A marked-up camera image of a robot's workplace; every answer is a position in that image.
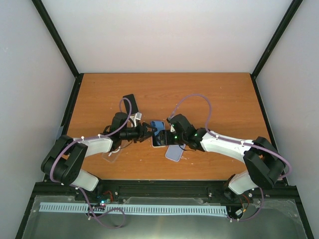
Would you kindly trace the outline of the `blue phone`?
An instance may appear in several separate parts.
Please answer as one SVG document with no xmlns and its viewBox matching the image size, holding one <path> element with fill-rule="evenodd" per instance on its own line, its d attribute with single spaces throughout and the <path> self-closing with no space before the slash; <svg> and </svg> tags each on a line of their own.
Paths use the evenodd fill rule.
<svg viewBox="0 0 319 239">
<path fill-rule="evenodd" d="M 165 125 L 163 121 L 153 120 L 151 121 L 151 126 L 156 128 L 154 136 L 157 136 L 161 130 L 165 130 Z"/>
</svg>

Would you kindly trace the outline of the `lavender phone case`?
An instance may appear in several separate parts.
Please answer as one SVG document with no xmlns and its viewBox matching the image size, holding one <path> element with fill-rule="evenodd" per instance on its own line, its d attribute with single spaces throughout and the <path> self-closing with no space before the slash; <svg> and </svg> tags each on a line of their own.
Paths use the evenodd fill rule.
<svg viewBox="0 0 319 239">
<path fill-rule="evenodd" d="M 184 152 L 185 144 L 170 145 L 165 153 L 165 158 L 174 162 L 179 162 Z"/>
</svg>

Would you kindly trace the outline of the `teal green phone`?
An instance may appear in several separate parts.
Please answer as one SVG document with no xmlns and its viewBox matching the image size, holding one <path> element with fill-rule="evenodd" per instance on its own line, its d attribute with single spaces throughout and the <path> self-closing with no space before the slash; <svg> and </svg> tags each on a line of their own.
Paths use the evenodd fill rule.
<svg viewBox="0 0 319 239">
<path fill-rule="evenodd" d="M 161 130 L 157 136 L 152 136 L 153 147 L 166 146 L 166 130 Z"/>
</svg>

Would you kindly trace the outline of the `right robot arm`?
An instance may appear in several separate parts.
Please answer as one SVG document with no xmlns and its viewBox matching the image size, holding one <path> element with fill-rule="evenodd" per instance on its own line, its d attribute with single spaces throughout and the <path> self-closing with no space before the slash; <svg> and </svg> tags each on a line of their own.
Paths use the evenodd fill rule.
<svg viewBox="0 0 319 239">
<path fill-rule="evenodd" d="M 156 136 L 162 145 L 186 145 L 191 150 L 222 154 L 242 162 L 246 170 L 231 176 L 225 189 L 236 195 L 261 188 L 272 189 L 290 164 L 271 143 L 258 137 L 256 140 L 237 139 L 218 134 L 206 126 L 195 128 L 185 116 L 178 114 L 167 119 L 169 130 L 160 130 Z"/>
</svg>

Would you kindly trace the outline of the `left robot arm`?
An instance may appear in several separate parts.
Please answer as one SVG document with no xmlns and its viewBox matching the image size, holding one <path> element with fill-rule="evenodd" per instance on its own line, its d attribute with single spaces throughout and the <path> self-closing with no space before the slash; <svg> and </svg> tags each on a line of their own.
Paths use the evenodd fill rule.
<svg viewBox="0 0 319 239">
<path fill-rule="evenodd" d="M 143 142 L 152 137 L 157 128 L 132 119 L 127 113 L 118 112 L 104 131 L 93 137 L 71 138 L 62 135 L 54 144 L 41 164 L 41 171 L 53 182 L 86 190 L 92 200 L 103 197 L 104 188 L 100 179 L 82 169 L 86 157 L 115 152 L 121 149 L 122 141 Z"/>
</svg>

